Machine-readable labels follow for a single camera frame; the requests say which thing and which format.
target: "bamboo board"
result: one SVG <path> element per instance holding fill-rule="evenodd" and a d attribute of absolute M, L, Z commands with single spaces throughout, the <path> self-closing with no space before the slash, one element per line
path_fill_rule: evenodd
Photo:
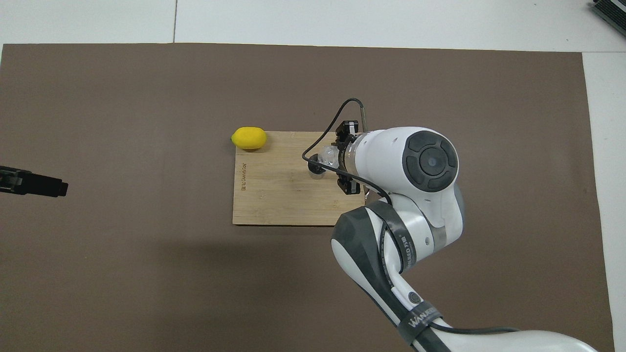
<path fill-rule="evenodd" d="M 269 131 L 261 149 L 235 147 L 233 224 L 333 226 L 342 213 L 364 205 L 363 194 L 343 193 L 335 173 L 310 176 L 300 155 L 320 134 Z M 319 145 L 334 138 L 328 134 Z"/>

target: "brown mat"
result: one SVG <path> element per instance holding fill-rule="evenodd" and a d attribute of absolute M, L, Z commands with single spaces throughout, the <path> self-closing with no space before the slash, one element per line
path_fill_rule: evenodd
<path fill-rule="evenodd" d="M 406 274 L 450 324 L 613 350 L 580 54 L 229 44 L 5 45 L 0 161 L 69 192 L 0 194 L 2 350 L 408 351 L 332 229 L 231 224 L 230 134 L 351 96 L 458 149 L 464 234 Z"/>

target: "white table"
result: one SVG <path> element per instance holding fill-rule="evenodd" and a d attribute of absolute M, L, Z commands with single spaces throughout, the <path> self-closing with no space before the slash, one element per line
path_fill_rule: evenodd
<path fill-rule="evenodd" d="M 582 52 L 615 349 L 626 351 L 626 38 L 591 13 L 590 3 L 4 0 L 0 43 L 176 41 Z"/>

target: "yellow lemon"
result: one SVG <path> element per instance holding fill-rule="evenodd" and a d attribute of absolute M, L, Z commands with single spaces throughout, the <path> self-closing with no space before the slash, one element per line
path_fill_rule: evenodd
<path fill-rule="evenodd" d="M 240 127 L 230 140 L 241 149 L 259 149 L 265 145 L 267 135 L 259 127 Z"/>

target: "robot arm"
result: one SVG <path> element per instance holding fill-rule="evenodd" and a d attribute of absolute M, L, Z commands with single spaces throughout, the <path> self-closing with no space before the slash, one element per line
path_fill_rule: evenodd
<path fill-rule="evenodd" d="M 342 105 L 331 126 L 351 100 Z M 461 235 L 464 205 L 456 185 L 456 150 L 446 137 L 428 128 L 398 127 L 357 135 L 357 126 L 356 121 L 344 121 L 337 129 L 333 143 L 337 160 L 307 158 L 313 146 L 303 158 L 313 172 L 321 173 L 323 168 L 337 172 L 337 183 L 346 194 L 358 193 L 359 181 L 383 197 L 342 214 L 331 246 L 341 268 L 408 345 L 425 352 L 594 351 L 557 333 L 450 328 L 401 274 Z"/>

